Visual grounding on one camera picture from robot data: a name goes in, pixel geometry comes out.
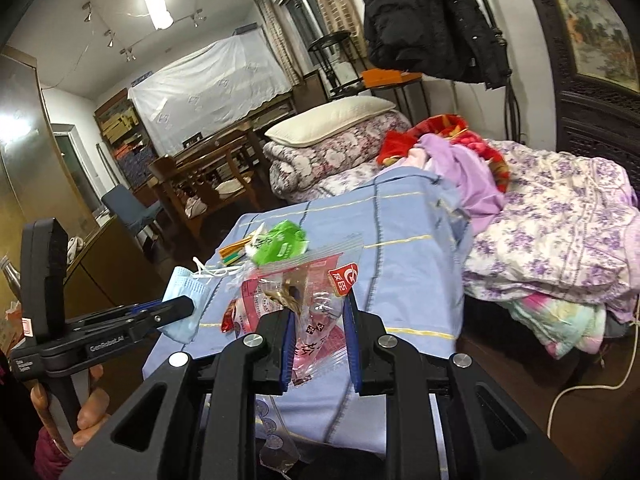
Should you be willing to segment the person's left hand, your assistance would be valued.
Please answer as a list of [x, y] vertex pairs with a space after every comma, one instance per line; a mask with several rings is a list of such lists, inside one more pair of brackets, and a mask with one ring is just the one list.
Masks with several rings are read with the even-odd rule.
[[[108, 404], [110, 404], [110, 396], [104, 389], [96, 385], [103, 373], [102, 364], [95, 365], [89, 370], [91, 392], [77, 415], [78, 431], [72, 437], [73, 448], [83, 448], [104, 425], [104, 422], [110, 418], [110, 415], [106, 412]], [[48, 394], [39, 382], [35, 382], [35, 385], [32, 386], [30, 400], [32, 400], [32, 405], [40, 417], [43, 427], [47, 429], [54, 443], [62, 452], [70, 455], [72, 450], [66, 445], [58, 431], [58, 426], [55, 425], [49, 411]]]

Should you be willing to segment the maroon left sleeve forearm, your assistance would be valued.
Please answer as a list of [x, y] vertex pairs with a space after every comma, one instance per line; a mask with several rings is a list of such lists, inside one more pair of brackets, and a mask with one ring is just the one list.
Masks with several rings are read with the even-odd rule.
[[40, 480], [58, 480], [72, 459], [64, 453], [49, 431], [42, 427], [35, 447], [34, 471]]

